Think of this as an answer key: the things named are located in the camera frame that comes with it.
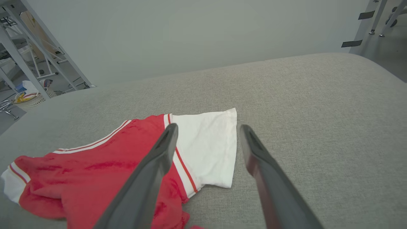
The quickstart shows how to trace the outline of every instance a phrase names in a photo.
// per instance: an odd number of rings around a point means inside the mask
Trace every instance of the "white basket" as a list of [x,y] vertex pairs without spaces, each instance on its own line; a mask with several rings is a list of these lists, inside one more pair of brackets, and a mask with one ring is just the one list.
[[[44,88],[50,98],[57,96],[57,94],[53,90],[49,90],[48,88]],[[44,97],[41,94],[37,94],[34,99],[28,100],[22,103],[15,103],[17,98],[24,92],[20,92],[15,96],[14,101],[12,102],[17,107],[21,108],[23,111],[28,112],[29,110],[33,109],[34,107],[38,106],[38,104],[45,101]]]

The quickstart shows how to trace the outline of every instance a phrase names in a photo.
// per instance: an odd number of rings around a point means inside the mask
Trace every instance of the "red and white shirt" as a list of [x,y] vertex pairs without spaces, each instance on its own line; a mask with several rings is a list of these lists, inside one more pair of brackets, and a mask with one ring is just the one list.
[[127,120],[91,144],[20,156],[1,175],[4,193],[68,228],[92,228],[170,123],[178,125],[173,165],[164,176],[152,227],[183,228],[186,203],[204,185],[230,188],[236,160],[236,109],[198,115],[162,114]]

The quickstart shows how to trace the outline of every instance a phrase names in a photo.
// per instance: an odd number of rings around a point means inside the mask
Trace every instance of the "gray sofa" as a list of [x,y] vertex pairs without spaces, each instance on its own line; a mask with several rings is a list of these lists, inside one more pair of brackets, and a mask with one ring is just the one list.
[[[344,53],[273,59],[111,84],[47,100],[0,136],[0,170],[100,139],[125,119],[236,107],[325,228],[405,228],[407,87]],[[66,228],[0,195],[2,228]],[[184,205],[188,225],[264,228],[238,138],[231,189],[205,186]]]

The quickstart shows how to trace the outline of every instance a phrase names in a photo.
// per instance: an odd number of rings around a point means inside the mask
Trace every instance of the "fabric texture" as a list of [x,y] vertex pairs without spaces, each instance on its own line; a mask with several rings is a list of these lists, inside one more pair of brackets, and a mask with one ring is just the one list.
[[[20,155],[94,142],[123,120],[235,107],[238,128],[253,128],[324,228],[405,228],[406,98],[397,77],[344,53],[112,84],[57,96],[24,115],[0,136],[0,171]],[[265,228],[239,138],[232,188],[206,185],[183,210],[187,227]],[[0,225],[60,229],[66,221],[36,217],[0,195]]]
[[[168,122],[188,122],[190,126],[179,126],[181,135],[177,142],[214,147],[198,150],[177,147],[171,169],[163,177],[151,222],[152,228],[184,228],[189,214],[182,211],[182,203],[205,185],[202,181],[219,181],[231,187],[237,114],[233,108],[178,116],[173,121],[170,117],[171,114],[162,114],[126,120],[93,143],[59,148],[44,157],[19,156],[1,176],[4,193],[37,216],[66,218],[69,229],[92,228]],[[186,138],[185,134],[191,132],[195,133],[194,138]],[[213,138],[216,134],[223,138]],[[207,167],[212,173],[203,176],[200,170],[207,171]]]

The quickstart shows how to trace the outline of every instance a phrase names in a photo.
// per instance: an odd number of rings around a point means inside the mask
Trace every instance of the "floor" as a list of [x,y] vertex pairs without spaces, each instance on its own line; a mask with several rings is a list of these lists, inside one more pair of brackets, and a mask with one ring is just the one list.
[[[62,70],[64,71],[64,73],[67,75],[67,77],[74,81],[76,84],[83,82],[83,80],[81,78],[79,78],[79,75],[76,73],[76,71],[74,70],[74,68],[69,64],[69,62],[64,62],[61,63],[59,65]],[[45,74],[48,74],[48,67],[47,64],[45,62],[39,63],[38,64],[39,69],[42,69],[45,71]],[[53,66],[51,66],[51,70],[53,72],[55,72],[55,69]],[[69,89],[68,87],[68,82],[61,76],[53,76],[50,77],[49,79],[53,80],[52,83],[52,89],[54,91],[66,91]],[[28,80],[27,76],[25,76],[22,72],[21,72],[21,76],[17,77],[16,79],[13,80],[13,83],[15,85],[19,85],[23,80]],[[79,85],[78,89],[83,89],[85,86]],[[5,99],[14,99],[14,91],[12,91],[11,89],[8,88],[2,88],[0,90],[0,101],[4,101]],[[26,112],[24,112],[23,110],[21,110],[20,108],[18,108],[17,106],[11,106],[10,107],[11,113],[13,113],[15,116],[18,117],[22,117],[24,114],[26,114]],[[5,113],[0,113],[0,135],[2,133],[4,133],[11,125],[13,125],[15,122],[17,122],[19,119],[17,119],[16,121],[13,120],[13,118]]]
[[[381,65],[389,72],[393,73],[396,77],[400,79],[401,82],[407,83],[407,15],[401,15],[397,18],[397,25],[386,33],[386,37],[379,37],[379,33],[388,15],[391,13],[393,7],[397,6],[400,0],[388,0],[382,17],[380,18],[379,24],[376,28],[375,35],[369,35],[367,31],[366,36],[363,39],[363,43],[359,46],[359,51],[361,56],[364,56],[377,64]],[[79,76],[68,63],[60,64],[62,69],[68,75],[70,80],[76,80]],[[39,68],[48,72],[47,65],[45,62],[39,64]],[[62,78],[61,75],[53,76],[53,90],[68,90],[68,83]],[[16,85],[20,84],[23,80],[28,80],[25,75],[22,75],[14,80]],[[13,98],[14,92],[12,90],[0,90],[0,101],[4,99]],[[14,115],[22,117],[25,112],[18,107],[12,106],[11,111]],[[4,133],[11,125],[16,121],[13,121],[12,117],[6,114],[0,114],[0,134]]]

